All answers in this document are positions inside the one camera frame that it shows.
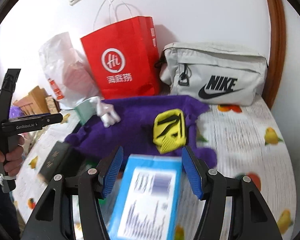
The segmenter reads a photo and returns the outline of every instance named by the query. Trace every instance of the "white waist bag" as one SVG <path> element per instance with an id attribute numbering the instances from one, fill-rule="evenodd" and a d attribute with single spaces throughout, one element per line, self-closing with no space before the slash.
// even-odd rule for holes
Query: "white waist bag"
<path id="1" fill-rule="evenodd" d="M 160 79 L 173 95 L 190 95 L 208 104 L 249 106 L 267 69 L 266 59 L 243 46 L 175 42 L 164 47 L 167 66 Z"/>

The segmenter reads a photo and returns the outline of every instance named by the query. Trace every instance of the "metal bolt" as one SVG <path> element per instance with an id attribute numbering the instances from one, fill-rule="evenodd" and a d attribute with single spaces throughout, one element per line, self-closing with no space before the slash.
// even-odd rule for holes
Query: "metal bolt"
<path id="1" fill-rule="evenodd" d="M 61 179 L 62 179 L 62 175 L 61 175 L 61 174 L 57 174 L 57 175 L 55 175 L 55 176 L 53 177 L 53 179 L 54 179 L 55 181 L 61 180 Z"/>
<path id="2" fill-rule="evenodd" d="M 210 170 L 208 170 L 208 172 L 209 172 L 209 174 L 212 175 L 212 176 L 218 174 L 218 172 L 217 172 L 215 169 L 210 169 Z"/>
<path id="3" fill-rule="evenodd" d="M 90 169 L 90 170 L 88 170 L 88 174 L 90 174 L 90 175 L 93 175 L 93 174 L 96 174 L 96 173 L 97 173 L 96 169 Z"/>
<path id="4" fill-rule="evenodd" d="M 248 177 L 248 176 L 244 176 L 243 177 L 243 181 L 245 181 L 245 182 L 251 182 L 251 179 L 250 179 L 250 177 Z"/>

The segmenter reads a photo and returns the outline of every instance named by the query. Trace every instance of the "purple object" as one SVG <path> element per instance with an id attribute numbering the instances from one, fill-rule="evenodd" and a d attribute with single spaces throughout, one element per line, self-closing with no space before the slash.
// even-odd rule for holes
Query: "purple object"
<path id="1" fill-rule="evenodd" d="M 20 107 L 17 106 L 11 106 L 10 112 L 9 112 L 9 119 L 17 118 L 17 117 L 23 117 L 25 114 L 22 112 Z"/>
<path id="2" fill-rule="evenodd" d="M 196 120 L 210 108 L 190 96 L 153 96 L 104 100 L 112 104 L 121 118 L 109 128 L 104 128 L 100 117 L 92 116 L 77 133 L 69 134 L 65 141 L 92 158 L 109 155 L 115 146 L 121 145 L 124 151 L 123 165 L 130 154 L 161 155 L 153 141 L 153 125 L 156 116 L 171 109 L 181 109 L 184 113 L 187 145 L 197 158 L 213 168 L 217 165 L 217 156 L 211 148 L 197 148 Z M 182 148 L 162 156 L 181 156 Z"/>

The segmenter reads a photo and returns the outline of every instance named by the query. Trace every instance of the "person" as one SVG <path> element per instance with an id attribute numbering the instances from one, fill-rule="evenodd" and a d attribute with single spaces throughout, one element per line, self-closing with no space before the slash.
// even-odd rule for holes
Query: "person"
<path id="1" fill-rule="evenodd" d="M 7 153 L 4 157 L 0 151 L 0 162 L 4 162 L 5 159 L 9 161 L 5 164 L 4 170 L 8 172 L 8 175 L 13 177 L 16 176 L 21 168 L 23 148 L 21 145 L 24 144 L 24 138 L 19 135 L 19 146 L 12 152 Z M 0 223 L 6 230 L 8 235 L 13 240 L 20 239 L 20 229 L 17 219 L 17 211 L 13 205 L 9 193 L 3 193 L 0 185 Z"/>

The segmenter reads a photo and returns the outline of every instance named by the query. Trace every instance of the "white toy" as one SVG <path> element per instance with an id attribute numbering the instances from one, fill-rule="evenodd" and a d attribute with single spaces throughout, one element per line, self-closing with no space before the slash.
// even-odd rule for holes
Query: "white toy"
<path id="1" fill-rule="evenodd" d="M 114 125 L 120 122 L 120 116 L 114 110 L 113 105 L 105 104 L 101 101 L 100 97 L 92 97 L 89 99 L 90 103 L 97 103 L 96 112 L 97 116 L 101 118 L 103 126 L 108 128 L 110 125 Z"/>

